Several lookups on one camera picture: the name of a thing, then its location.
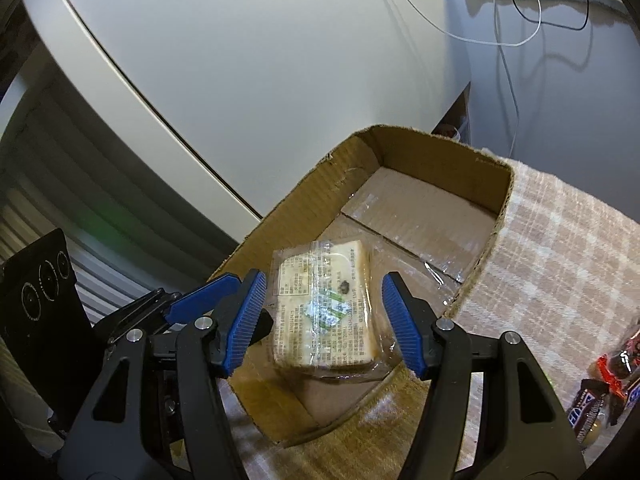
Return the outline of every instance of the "metal screw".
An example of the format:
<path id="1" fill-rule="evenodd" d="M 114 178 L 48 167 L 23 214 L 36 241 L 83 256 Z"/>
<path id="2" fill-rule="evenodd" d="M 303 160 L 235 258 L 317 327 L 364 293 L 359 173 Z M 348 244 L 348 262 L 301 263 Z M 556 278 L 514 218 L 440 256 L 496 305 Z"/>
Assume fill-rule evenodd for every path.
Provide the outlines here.
<path id="1" fill-rule="evenodd" d="M 455 327 L 455 323 L 453 323 L 452 320 L 450 320 L 448 317 L 441 317 L 438 318 L 438 320 L 436 321 L 436 326 L 440 329 L 440 330 L 453 330 L 453 327 Z"/>
<path id="2" fill-rule="evenodd" d="M 202 316 L 196 319 L 195 325 L 199 330 L 206 330 L 207 328 L 211 328 L 211 325 L 213 325 L 213 320 L 210 317 Z"/>
<path id="3" fill-rule="evenodd" d="M 504 334 L 504 340 L 510 345 L 517 345 L 520 341 L 522 341 L 522 338 L 515 332 L 506 332 Z"/>
<path id="4" fill-rule="evenodd" d="M 136 341 L 140 341 L 142 339 L 142 330 L 139 328 L 134 328 L 127 332 L 127 340 L 135 343 Z"/>
<path id="5" fill-rule="evenodd" d="M 175 413 L 175 400 L 167 399 L 164 402 L 164 410 L 167 415 L 173 415 Z"/>

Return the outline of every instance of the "camera lens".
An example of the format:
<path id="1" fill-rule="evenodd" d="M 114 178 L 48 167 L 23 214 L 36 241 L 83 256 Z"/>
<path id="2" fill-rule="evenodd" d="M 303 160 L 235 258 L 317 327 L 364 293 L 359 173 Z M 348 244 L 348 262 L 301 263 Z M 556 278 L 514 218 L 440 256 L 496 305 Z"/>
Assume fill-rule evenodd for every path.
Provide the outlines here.
<path id="1" fill-rule="evenodd" d="M 70 272 L 69 258 L 66 257 L 66 254 L 63 251 L 58 253 L 58 272 L 60 276 L 62 276 L 63 280 L 66 280 L 69 277 Z"/>
<path id="2" fill-rule="evenodd" d="M 32 321 L 40 319 L 40 298 L 38 291 L 31 283 L 25 283 L 22 286 L 22 308 Z"/>
<path id="3" fill-rule="evenodd" d="M 40 264 L 38 277 L 40 279 L 40 288 L 42 289 L 45 298 L 49 301 L 55 300 L 58 295 L 58 277 L 56 276 L 56 271 L 49 260 Z"/>

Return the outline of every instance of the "white wall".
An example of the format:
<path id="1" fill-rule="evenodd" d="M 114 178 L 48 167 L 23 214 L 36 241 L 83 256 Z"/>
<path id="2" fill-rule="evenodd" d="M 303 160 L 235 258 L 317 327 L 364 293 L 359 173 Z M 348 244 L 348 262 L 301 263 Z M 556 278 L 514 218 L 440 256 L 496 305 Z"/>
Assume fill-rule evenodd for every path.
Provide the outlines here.
<path id="1" fill-rule="evenodd" d="M 468 38 L 495 41 L 491 0 L 450 0 Z M 535 2 L 518 3 L 535 19 Z M 535 30 L 511 0 L 499 5 L 502 40 Z M 584 6 L 543 3 L 543 19 L 579 26 Z M 580 31 L 543 25 L 529 43 L 505 48 L 520 105 L 513 158 L 609 203 L 640 221 L 640 45 L 632 26 L 591 6 Z M 506 156 L 515 112 L 498 49 L 469 45 L 472 142 Z"/>

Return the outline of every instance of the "black cable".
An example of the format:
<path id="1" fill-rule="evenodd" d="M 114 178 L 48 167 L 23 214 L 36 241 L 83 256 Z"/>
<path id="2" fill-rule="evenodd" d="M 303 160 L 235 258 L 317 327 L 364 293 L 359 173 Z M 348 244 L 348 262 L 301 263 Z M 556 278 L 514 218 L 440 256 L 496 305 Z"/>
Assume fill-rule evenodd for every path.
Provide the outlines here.
<path id="1" fill-rule="evenodd" d="M 520 7 L 518 7 L 518 4 L 516 3 L 516 0 L 511 0 L 513 2 L 513 6 L 516 8 L 516 10 L 518 11 L 518 13 L 520 14 L 520 16 L 522 16 L 525 20 L 527 20 L 530 23 L 537 23 L 538 20 L 531 20 L 529 18 L 527 18 L 523 12 L 520 10 Z M 589 8 L 590 8 L 590 1 L 586 0 L 587 3 L 587 10 L 586 13 L 584 15 L 584 23 L 582 24 L 581 27 L 571 27 L 569 25 L 562 25 L 561 23 L 552 23 L 552 22 L 545 22 L 542 21 L 540 22 L 542 25 L 549 25 L 550 27 L 557 27 L 557 28 L 565 28 L 566 30 L 583 30 L 586 26 L 587 23 L 589 23 Z"/>

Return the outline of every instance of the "candy wrapper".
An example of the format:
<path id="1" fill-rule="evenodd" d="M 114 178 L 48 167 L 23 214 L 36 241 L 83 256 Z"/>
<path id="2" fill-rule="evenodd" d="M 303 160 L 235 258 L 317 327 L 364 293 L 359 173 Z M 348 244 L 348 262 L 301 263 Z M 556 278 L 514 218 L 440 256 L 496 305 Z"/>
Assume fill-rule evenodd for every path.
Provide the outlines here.
<path id="1" fill-rule="evenodd" d="M 603 381 L 584 379 L 574 402 L 567 410 L 569 424 L 583 449 L 593 444 L 606 423 L 605 405 L 609 386 Z"/>
<path id="2" fill-rule="evenodd" d="M 596 441 L 600 430 L 615 426 L 640 396 L 640 324 L 630 327 L 611 352 L 597 358 L 589 375 L 592 378 L 582 381 L 567 411 L 583 449 Z"/>
<path id="3" fill-rule="evenodd" d="M 268 293 L 274 362 L 322 378 L 384 377 L 393 354 L 378 330 L 386 313 L 370 303 L 369 281 L 369 250 L 359 239 L 276 251 Z"/>

